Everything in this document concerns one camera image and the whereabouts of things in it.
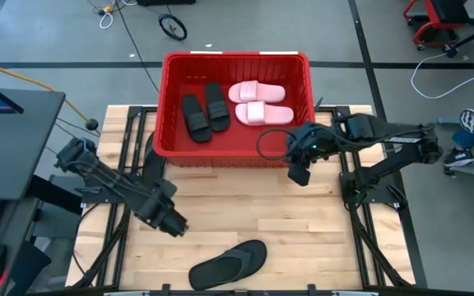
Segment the black frame beam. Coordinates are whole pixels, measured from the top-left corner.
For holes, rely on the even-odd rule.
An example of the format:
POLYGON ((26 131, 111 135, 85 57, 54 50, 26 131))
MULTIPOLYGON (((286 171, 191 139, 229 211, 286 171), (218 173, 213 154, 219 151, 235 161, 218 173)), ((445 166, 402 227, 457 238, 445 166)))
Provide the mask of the black frame beam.
POLYGON ((172 290, 169 284, 163 284, 161 290, 124 290, 116 286, 94 288, 65 289, 50 292, 28 293, 26 296, 474 296, 474 292, 421 289, 417 287, 390 287, 370 285, 364 289, 320 290, 309 284, 305 290, 209 290, 189 291, 172 290))

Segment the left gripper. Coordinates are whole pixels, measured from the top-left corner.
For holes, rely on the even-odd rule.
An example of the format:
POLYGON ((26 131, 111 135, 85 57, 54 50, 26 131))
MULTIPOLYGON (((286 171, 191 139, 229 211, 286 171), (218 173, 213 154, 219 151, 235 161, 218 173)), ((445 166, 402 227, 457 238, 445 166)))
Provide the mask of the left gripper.
POLYGON ((172 237, 181 236, 182 230, 188 229, 188 221, 174 208, 171 197, 161 190, 152 190, 133 208, 133 213, 153 229, 163 229, 172 237))

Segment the black soft pad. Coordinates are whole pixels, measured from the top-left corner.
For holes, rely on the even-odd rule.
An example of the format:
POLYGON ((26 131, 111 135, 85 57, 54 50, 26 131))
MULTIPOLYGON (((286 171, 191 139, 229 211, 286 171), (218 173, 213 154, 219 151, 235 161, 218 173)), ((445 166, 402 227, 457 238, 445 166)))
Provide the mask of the black soft pad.
POLYGON ((10 274, 6 296, 24 296, 51 261, 50 257, 36 246, 24 242, 10 274))

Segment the red plastic bin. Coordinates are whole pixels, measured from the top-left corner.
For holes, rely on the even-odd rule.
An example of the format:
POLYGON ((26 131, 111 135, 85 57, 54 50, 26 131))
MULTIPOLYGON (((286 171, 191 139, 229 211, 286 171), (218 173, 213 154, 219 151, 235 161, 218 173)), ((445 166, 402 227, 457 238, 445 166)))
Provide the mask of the red plastic bin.
POLYGON ((294 111, 288 128, 313 121, 309 60, 299 52, 174 52, 162 63, 160 98, 153 145, 158 155, 175 166, 281 167, 285 135, 266 135, 265 126, 250 127, 235 116, 235 103, 229 102, 230 126, 213 132, 211 140, 194 142, 188 135, 182 111, 182 98, 195 95, 207 111, 205 87, 217 83, 223 93, 242 81, 259 81, 283 86, 286 97, 281 105, 294 111))

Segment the person's leg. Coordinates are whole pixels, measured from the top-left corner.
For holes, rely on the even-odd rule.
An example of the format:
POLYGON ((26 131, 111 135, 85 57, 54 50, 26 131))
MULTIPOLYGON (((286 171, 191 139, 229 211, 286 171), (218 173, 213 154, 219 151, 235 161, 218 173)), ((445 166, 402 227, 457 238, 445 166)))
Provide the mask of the person's leg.
POLYGON ((455 132, 452 140, 455 144, 455 150, 470 150, 474 147, 474 134, 465 130, 455 132))

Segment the pink foam slide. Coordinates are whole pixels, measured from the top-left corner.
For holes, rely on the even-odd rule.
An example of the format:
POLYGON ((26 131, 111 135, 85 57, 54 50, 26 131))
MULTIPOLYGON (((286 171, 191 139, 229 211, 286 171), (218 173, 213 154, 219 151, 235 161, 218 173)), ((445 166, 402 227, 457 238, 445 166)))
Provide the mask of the pink foam slide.
POLYGON ((291 108, 269 105, 262 101, 237 104, 235 115, 241 123, 248 126, 286 125, 294 119, 291 108))
POLYGON ((259 81, 242 81, 234 84, 228 91, 230 101, 237 104, 261 101, 279 103, 286 97, 283 86, 268 85, 259 81))

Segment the black strapped slide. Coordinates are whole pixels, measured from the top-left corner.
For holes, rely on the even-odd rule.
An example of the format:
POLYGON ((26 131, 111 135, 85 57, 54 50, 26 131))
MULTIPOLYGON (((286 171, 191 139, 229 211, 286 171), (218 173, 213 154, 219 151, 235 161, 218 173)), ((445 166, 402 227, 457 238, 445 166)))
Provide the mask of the black strapped slide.
POLYGON ((223 132, 230 126, 230 112, 225 101, 224 93, 217 83, 205 87, 207 116, 210 127, 214 132, 223 132))
POLYGON ((211 140, 211 128, 195 95, 185 95, 181 101, 184 122, 189 137, 197 143, 211 140))

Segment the dark sneaker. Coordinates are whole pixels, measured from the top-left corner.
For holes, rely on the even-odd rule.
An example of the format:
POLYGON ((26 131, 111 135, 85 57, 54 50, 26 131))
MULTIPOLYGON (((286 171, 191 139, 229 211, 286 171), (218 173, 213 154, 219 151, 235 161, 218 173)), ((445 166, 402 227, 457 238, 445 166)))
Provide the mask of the dark sneaker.
POLYGON ((474 163, 474 155, 470 149, 453 148, 444 158, 445 167, 462 167, 474 163))

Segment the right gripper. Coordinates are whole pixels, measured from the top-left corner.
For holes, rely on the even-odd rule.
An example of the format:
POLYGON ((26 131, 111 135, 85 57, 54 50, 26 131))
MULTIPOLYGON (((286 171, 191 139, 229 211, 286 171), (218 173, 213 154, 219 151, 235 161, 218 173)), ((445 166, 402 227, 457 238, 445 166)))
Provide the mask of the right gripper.
POLYGON ((319 159, 338 153, 336 134, 331 127, 307 122, 292 128, 286 137, 286 162, 291 164, 290 179, 300 186, 309 184, 309 167, 319 159))

